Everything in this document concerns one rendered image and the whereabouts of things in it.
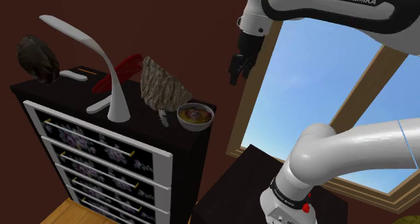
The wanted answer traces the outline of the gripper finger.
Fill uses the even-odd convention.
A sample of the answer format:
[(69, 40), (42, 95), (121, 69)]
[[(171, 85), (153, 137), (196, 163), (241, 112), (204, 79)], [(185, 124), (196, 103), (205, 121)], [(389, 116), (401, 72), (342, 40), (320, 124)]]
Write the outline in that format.
[(240, 74), (244, 64), (244, 57), (241, 54), (232, 56), (228, 73), (230, 74), (230, 84), (236, 85), (238, 75)]
[(244, 61), (243, 64), (243, 72), (242, 72), (242, 76), (243, 78), (247, 79), (249, 76), (249, 73), (251, 71), (251, 69), (253, 68), (253, 66), (256, 63), (256, 58), (255, 57), (248, 57), (246, 58), (246, 60)]

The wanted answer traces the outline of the grey bowl with food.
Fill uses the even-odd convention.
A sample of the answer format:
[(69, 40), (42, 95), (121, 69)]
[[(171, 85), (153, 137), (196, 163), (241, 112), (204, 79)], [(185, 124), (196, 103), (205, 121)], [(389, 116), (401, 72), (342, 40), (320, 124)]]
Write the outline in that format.
[(200, 103), (183, 104), (177, 109), (176, 115), (180, 125), (192, 132), (210, 127), (215, 116), (210, 107)]

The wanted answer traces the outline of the wooden framed window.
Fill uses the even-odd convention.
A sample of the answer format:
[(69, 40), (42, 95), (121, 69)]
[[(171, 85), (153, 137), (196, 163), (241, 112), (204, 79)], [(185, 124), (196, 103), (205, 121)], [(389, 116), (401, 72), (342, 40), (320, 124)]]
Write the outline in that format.
[(283, 161), (300, 133), (420, 117), (420, 57), (357, 30), (299, 20), (273, 25), (244, 93), (226, 153), (254, 145)]

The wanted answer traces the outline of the beige rough textured lump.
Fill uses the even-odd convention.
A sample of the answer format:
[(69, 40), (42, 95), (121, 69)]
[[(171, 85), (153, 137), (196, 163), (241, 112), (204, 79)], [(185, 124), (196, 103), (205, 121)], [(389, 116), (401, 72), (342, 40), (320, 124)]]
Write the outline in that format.
[(152, 110), (174, 112), (193, 96), (177, 78), (162, 69), (151, 57), (145, 57), (141, 97)]

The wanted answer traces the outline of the red folded object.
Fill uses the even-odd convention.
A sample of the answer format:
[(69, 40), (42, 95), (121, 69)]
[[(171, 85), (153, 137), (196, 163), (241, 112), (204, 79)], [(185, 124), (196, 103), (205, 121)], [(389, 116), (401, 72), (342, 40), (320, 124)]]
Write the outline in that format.
[[(118, 76), (120, 83), (124, 83), (135, 74), (142, 71), (143, 68), (143, 57), (141, 54), (133, 54), (119, 63), (114, 69)], [(92, 92), (95, 94), (110, 91), (112, 89), (111, 74), (107, 74), (101, 79), (93, 88)]]

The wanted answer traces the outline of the black chest of drawers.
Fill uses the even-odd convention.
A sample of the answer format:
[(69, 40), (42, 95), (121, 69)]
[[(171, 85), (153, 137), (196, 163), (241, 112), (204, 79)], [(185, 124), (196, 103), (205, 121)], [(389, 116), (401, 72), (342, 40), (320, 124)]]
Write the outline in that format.
[(135, 81), (122, 85), (128, 121), (110, 121), (107, 109), (88, 114), (88, 106), (106, 98), (92, 92), (104, 73), (77, 68), (87, 81), (59, 77), (50, 85), (31, 79), (11, 86), (50, 158), (140, 202), (142, 221), (186, 224), (198, 197), (211, 131), (190, 132), (173, 112), (164, 127)]

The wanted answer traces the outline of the white curved desk lamp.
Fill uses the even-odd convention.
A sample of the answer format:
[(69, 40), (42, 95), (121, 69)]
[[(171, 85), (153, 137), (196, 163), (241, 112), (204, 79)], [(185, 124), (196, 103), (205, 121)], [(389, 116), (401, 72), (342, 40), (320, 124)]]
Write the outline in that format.
[(76, 41), (86, 45), (90, 49), (97, 52), (105, 61), (109, 68), (111, 80), (112, 80), (112, 92), (110, 99), (110, 108), (108, 110), (108, 119), (112, 122), (126, 122), (131, 118), (129, 108), (123, 93), (120, 81), (116, 74), (113, 64), (107, 57), (101, 46), (86, 33), (77, 29), (76, 27), (60, 20), (59, 18), (52, 15), (40, 15), (39, 18), (51, 26), (52, 28), (62, 32), (66, 36), (75, 39)]

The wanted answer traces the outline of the white flat remote control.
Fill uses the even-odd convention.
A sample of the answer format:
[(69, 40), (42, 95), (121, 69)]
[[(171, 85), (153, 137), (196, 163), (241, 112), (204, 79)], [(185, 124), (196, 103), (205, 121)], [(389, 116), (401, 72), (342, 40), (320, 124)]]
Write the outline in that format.
[(101, 111), (102, 109), (104, 109), (105, 107), (110, 105), (111, 98), (112, 98), (112, 96), (109, 95), (108, 97), (104, 98), (103, 100), (100, 100), (99, 102), (96, 102), (95, 104), (92, 104), (91, 106), (88, 106), (86, 108), (86, 112), (88, 114), (95, 114), (95, 113)]
[(74, 72), (69, 71), (69, 70), (60, 71), (59, 75), (62, 76), (62, 77), (68, 77), (68, 78), (74, 79), (76, 81), (87, 81), (88, 80), (87, 76), (81, 75), (79, 73), (74, 73)]

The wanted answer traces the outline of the dark grey rough lump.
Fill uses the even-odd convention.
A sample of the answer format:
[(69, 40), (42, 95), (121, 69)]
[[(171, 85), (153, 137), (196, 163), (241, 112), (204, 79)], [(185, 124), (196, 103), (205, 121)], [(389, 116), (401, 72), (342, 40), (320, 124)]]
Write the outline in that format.
[(17, 45), (20, 66), (39, 82), (50, 85), (59, 76), (59, 62), (54, 52), (41, 39), (33, 35), (22, 38)]

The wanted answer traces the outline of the olive green round object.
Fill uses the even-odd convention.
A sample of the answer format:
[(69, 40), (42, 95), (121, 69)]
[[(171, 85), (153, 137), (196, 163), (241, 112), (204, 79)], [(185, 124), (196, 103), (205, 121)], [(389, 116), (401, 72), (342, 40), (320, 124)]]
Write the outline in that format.
[(420, 215), (408, 215), (401, 217), (392, 224), (420, 224)]

